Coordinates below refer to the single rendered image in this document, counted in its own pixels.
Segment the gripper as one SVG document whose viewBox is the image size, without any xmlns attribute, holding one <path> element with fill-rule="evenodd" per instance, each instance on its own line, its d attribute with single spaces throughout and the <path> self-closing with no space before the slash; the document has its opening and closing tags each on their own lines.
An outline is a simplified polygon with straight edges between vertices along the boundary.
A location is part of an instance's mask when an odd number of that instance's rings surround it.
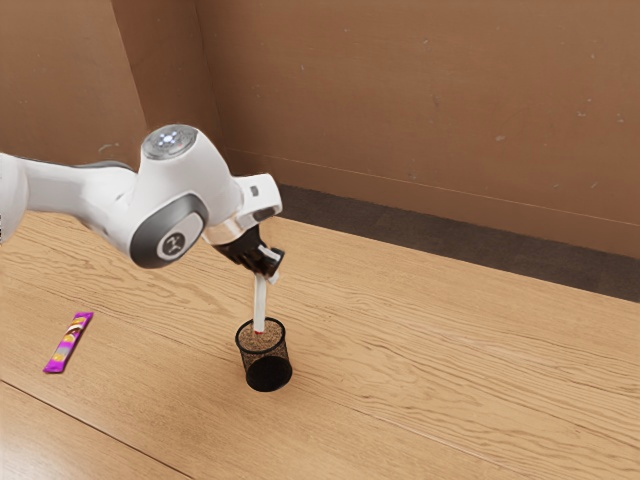
<svg viewBox="0 0 640 480">
<path fill-rule="evenodd" d="M 275 284 L 279 279 L 279 267 L 285 252 L 268 248 L 261 239 L 258 226 L 250 228 L 230 243 L 215 245 L 214 249 L 235 264 L 253 273 L 264 274 L 270 284 Z"/>
</svg>

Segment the purple snack bar wrapper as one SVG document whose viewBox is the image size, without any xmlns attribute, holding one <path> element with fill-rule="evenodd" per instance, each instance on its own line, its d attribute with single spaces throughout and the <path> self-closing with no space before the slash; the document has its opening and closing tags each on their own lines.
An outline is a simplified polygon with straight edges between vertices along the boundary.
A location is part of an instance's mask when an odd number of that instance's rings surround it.
<svg viewBox="0 0 640 480">
<path fill-rule="evenodd" d="M 77 312 L 70 325 L 66 329 L 62 339 L 54 350 L 51 358 L 48 360 L 44 368 L 43 373 L 46 374 L 58 374 L 63 373 L 66 365 L 71 358 L 79 339 L 86 330 L 87 326 L 94 317 L 92 311 L 89 312 Z"/>
</svg>

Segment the black mesh pen holder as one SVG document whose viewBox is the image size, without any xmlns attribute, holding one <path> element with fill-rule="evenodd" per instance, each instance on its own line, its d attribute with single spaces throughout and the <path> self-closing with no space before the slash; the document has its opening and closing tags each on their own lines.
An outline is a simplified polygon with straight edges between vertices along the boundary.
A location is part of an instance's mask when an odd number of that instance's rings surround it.
<svg viewBox="0 0 640 480">
<path fill-rule="evenodd" d="M 264 331 L 257 333 L 254 322 L 243 323 L 235 334 L 241 355 L 246 383 L 258 392 L 273 392 L 291 379 L 293 368 L 289 360 L 285 326 L 272 317 L 265 318 Z"/>
</svg>

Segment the white pen with red tip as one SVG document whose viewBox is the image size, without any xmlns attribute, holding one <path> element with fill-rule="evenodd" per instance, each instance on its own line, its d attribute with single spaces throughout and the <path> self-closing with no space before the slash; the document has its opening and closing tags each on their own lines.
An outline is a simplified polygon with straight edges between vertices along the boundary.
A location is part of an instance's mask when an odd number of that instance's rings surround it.
<svg viewBox="0 0 640 480">
<path fill-rule="evenodd" d="M 255 275 L 254 303 L 253 303 L 253 330 L 261 335 L 265 332 L 266 324 L 267 280 L 260 274 Z"/>
</svg>

